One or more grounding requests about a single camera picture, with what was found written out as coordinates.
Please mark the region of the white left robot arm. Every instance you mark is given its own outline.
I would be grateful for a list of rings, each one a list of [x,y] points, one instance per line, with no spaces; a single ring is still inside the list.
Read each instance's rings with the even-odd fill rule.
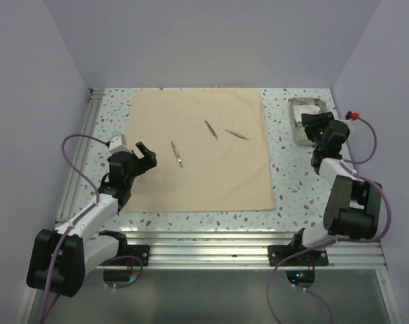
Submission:
[[[157,156],[142,142],[142,153],[123,148],[108,158],[109,171],[102,177],[97,194],[83,210],[56,229],[37,233],[26,277],[28,287],[75,296],[87,274],[100,265],[121,265],[132,257],[126,235],[102,230],[129,201],[134,180],[157,166]]]

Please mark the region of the curved steel tweezers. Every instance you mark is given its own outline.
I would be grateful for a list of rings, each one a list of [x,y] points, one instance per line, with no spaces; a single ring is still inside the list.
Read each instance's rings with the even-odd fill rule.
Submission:
[[[238,137],[238,138],[241,138],[242,140],[250,140],[250,138],[248,138],[248,137],[246,137],[246,136],[244,136],[244,135],[242,135],[242,134],[239,134],[239,133],[237,133],[237,132],[234,132],[234,131],[232,131],[232,130],[225,129],[225,131],[226,131],[227,133],[233,135],[233,136],[236,136],[236,137]]]
[[[210,123],[207,120],[205,120],[204,122],[207,125],[207,128],[209,129],[211,134],[215,137],[215,140],[218,140],[218,136],[217,136],[216,132],[214,131],[213,127],[210,125]]]

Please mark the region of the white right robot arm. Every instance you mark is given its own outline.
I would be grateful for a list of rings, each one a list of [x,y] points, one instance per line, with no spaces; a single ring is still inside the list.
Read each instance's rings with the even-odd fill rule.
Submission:
[[[325,247],[331,240],[370,241],[379,227],[382,195],[381,185],[362,178],[348,164],[364,164],[377,150],[377,134],[372,125],[358,113],[347,112],[345,120],[332,113],[301,115],[306,137],[314,143],[311,166],[318,176],[331,184],[331,192],[323,213],[323,224],[317,229],[305,228],[296,233],[290,243],[289,256],[297,265],[306,264],[313,251]],[[356,122],[367,125],[373,135],[373,150],[358,162],[344,159],[342,145],[349,138]]]

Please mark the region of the stainless steel tray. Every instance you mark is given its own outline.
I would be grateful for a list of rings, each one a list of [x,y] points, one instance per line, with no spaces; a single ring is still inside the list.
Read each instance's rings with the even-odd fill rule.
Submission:
[[[292,127],[292,134],[294,142],[300,146],[313,146],[302,125],[302,114],[318,115],[320,113],[327,113],[326,102],[323,99],[312,97],[294,97],[290,102],[290,124]]]

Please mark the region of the beige cloth mat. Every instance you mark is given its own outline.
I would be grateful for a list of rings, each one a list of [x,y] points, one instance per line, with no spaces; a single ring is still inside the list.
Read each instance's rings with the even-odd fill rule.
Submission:
[[[157,166],[136,178],[127,212],[267,211],[275,207],[267,131],[256,89],[137,90],[126,138],[129,145],[142,142],[157,156]]]

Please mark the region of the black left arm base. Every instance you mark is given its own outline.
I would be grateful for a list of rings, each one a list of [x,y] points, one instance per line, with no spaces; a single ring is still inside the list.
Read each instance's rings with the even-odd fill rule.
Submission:
[[[124,270],[103,270],[103,280],[106,284],[116,284],[115,288],[125,288],[136,282],[141,277],[144,267],[148,266],[150,255],[149,245],[129,245],[125,234],[114,231],[102,231],[99,236],[114,238],[119,246],[117,254],[105,261],[104,266],[124,266]]]

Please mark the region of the straight steel tweezers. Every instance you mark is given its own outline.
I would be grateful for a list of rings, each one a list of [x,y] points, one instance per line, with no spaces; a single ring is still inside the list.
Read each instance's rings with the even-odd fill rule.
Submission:
[[[175,145],[174,141],[171,141],[171,146],[172,146],[173,153],[174,153],[174,155],[175,155],[175,157],[176,157],[176,159],[177,159],[177,162],[178,162],[179,166],[180,166],[181,168],[183,168],[184,165],[183,165],[183,163],[182,163],[182,158],[180,157],[180,153],[179,153],[178,148],[177,148],[177,146]]]

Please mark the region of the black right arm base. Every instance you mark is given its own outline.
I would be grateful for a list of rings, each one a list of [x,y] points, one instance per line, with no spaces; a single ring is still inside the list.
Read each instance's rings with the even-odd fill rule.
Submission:
[[[270,245],[267,247],[269,265],[275,267],[284,259],[283,266],[297,267],[297,270],[286,270],[288,281],[295,286],[310,288],[316,279],[316,267],[326,267],[329,259],[326,250],[311,250],[305,252],[302,239],[305,229],[296,232],[289,244]]]

